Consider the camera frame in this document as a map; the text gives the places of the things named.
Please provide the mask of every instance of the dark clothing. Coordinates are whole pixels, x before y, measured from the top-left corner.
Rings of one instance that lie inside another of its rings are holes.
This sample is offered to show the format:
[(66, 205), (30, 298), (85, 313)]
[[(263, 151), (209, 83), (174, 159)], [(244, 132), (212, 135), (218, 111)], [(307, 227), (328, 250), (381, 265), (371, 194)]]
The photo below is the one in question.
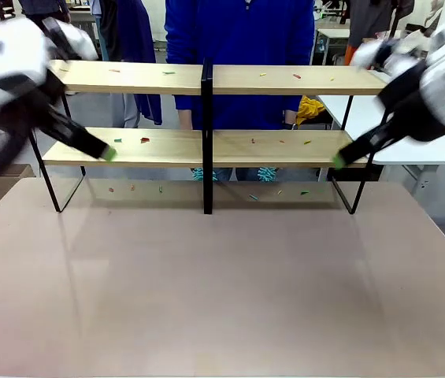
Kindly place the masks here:
[[(313, 46), (313, 0), (166, 0), (168, 63), (201, 65), (308, 65)], [(215, 96), (213, 127), (279, 129), (284, 110), (301, 96)], [(200, 97), (176, 96), (202, 128)]]
[[(395, 0), (350, 0), (350, 38), (348, 44), (359, 48), (364, 38), (375, 38), (376, 33), (390, 30)], [(414, 0), (400, 0), (397, 18), (413, 12)]]
[(45, 31), (45, 26), (43, 25), (43, 21), (46, 18), (53, 17), (56, 20), (65, 21), (65, 15), (59, 10), (57, 12), (52, 12), (47, 14), (27, 14), (26, 17), (32, 20), (36, 24), (36, 26), (42, 29), (42, 32)]
[(30, 16), (33, 14), (48, 13), (68, 13), (68, 6), (65, 0), (19, 0), (20, 6), (23, 7), (24, 14)]
[(102, 19), (100, 31), (109, 54), (109, 61), (122, 61), (121, 41), (117, 28), (117, 0), (100, 0)]
[[(141, 0), (100, 0), (100, 31), (110, 61), (155, 63), (149, 16)], [(135, 94), (138, 111), (155, 124), (161, 124), (161, 97)]]
[[(154, 42), (149, 15), (142, 0), (119, 0), (117, 25), (123, 61), (155, 63)], [(135, 94), (138, 111), (155, 124), (162, 124), (161, 97), (158, 94)]]

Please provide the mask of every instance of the yellow cloth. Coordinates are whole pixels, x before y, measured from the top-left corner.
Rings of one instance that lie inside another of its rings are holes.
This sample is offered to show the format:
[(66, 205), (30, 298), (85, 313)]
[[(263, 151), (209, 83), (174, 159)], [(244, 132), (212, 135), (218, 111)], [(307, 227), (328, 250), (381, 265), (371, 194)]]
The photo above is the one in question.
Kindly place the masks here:
[(322, 113), (324, 110), (324, 104), (322, 104), (320, 101), (302, 96), (301, 104), (299, 104), (298, 116), (295, 120), (295, 123), (302, 124), (305, 120), (311, 120), (318, 114)]

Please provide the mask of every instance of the light wooden shelf plank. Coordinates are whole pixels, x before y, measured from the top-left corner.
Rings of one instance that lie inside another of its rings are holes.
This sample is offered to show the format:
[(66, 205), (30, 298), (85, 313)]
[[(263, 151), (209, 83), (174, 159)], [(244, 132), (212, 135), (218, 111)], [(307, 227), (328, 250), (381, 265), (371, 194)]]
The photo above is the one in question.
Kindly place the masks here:
[(377, 95), (385, 85), (371, 72), (350, 66), (218, 65), (213, 68), (216, 95)]
[(51, 67), (70, 91), (144, 95), (201, 94), (200, 65), (52, 61)]
[[(202, 166), (202, 140), (199, 131), (88, 128), (91, 134), (117, 149), (113, 161), (92, 157), (55, 143), (43, 160), (46, 165), (85, 165), (145, 168), (198, 168)], [(141, 143), (141, 138), (150, 138)], [(350, 142), (340, 131), (215, 131), (215, 167), (333, 167), (332, 157)], [(365, 159), (353, 167), (361, 167)]]
[[(70, 91), (201, 94), (201, 65), (53, 61), (52, 67)], [(384, 86), (372, 73), (345, 66), (216, 65), (213, 69), (216, 95), (377, 95)]]
[[(145, 128), (87, 128), (113, 146), (113, 161), (96, 160), (60, 142), (44, 155), (46, 165), (86, 165), (147, 168), (196, 168), (202, 166), (201, 132)], [(141, 143), (141, 138), (149, 138)]]

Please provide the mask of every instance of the jeans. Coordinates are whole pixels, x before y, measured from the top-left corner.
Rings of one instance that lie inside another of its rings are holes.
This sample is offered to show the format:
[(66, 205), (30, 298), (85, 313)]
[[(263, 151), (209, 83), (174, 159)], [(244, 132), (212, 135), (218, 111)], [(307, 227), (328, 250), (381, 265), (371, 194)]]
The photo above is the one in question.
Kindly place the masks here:
[[(233, 168), (215, 168), (215, 176), (219, 181), (229, 181)], [(259, 168), (236, 168), (236, 179), (238, 181), (259, 181)]]

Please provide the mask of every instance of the person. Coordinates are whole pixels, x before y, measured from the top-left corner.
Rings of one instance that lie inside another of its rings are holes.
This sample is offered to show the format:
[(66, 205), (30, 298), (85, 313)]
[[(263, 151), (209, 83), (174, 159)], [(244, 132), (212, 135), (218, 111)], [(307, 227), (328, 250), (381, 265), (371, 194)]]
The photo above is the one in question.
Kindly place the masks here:
[(400, 20), (410, 15), (414, 0), (350, 0), (350, 38), (348, 39), (345, 65), (349, 65), (355, 51), (365, 38), (376, 38), (376, 33), (390, 29), (392, 12)]
[(43, 22), (48, 17), (64, 22), (72, 22), (65, 0), (19, 0), (24, 15), (44, 30)]
[[(308, 65), (314, 0), (166, 0), (171, 64)], [(294, 124), (301, 96), (214, 96), (214, 129), (277, 130)], [(202, 129), (200, 97), (176, 96), (182, 129)], [(195, 179), (202, 171), (195, 171)], [(275, 169), (237, 169), (238, 180), (273, 180)], [(229, 180), (232, 168), (215, 169)]]
[[(103, 60), (155, 63), (154, 42), (149, 17), (141, 0), (95, 0)], [(141, 114), (162, 123), (158, 94), (111, 94), (112, 124), (115, 128), (137, 128)]]

